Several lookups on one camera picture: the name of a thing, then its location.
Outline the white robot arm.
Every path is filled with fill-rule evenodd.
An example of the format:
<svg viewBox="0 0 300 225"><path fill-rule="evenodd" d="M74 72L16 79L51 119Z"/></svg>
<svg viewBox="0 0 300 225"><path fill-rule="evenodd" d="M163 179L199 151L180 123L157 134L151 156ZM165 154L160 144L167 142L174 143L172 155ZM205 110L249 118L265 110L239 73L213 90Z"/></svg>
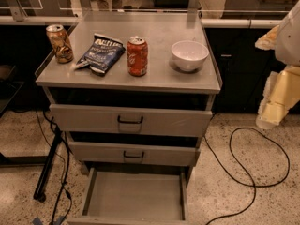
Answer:
<svg viewBox="0 0 300 225"><path fill-rule="evenodd" d="M300 2L279 25L260 37L255 47L274 50L276 59L286 65L279 73L270 73L262 93L256 125L270 129L300 101Z"/></svg>

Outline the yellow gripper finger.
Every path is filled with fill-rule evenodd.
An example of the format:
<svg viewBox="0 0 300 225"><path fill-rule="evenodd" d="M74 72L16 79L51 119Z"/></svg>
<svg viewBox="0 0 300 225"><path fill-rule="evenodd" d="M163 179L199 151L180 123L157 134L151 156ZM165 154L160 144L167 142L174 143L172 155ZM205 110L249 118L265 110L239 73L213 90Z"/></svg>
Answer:
<svg viewBox="0 0 300 225"><path fill-rule="evenodd" d="M300 101L300 67L285 67L271 72L263 90L256 125L262 129L278 126Z"/></svg>
<svg viewBox="0 0 300 225"><path fill-rule="evenodd" d="M255 42L255 47L261 50L274 50L277 44L277 34L278 34L279 26L273 27L270 31L268 31L265 35L260 37Z"/></svg>

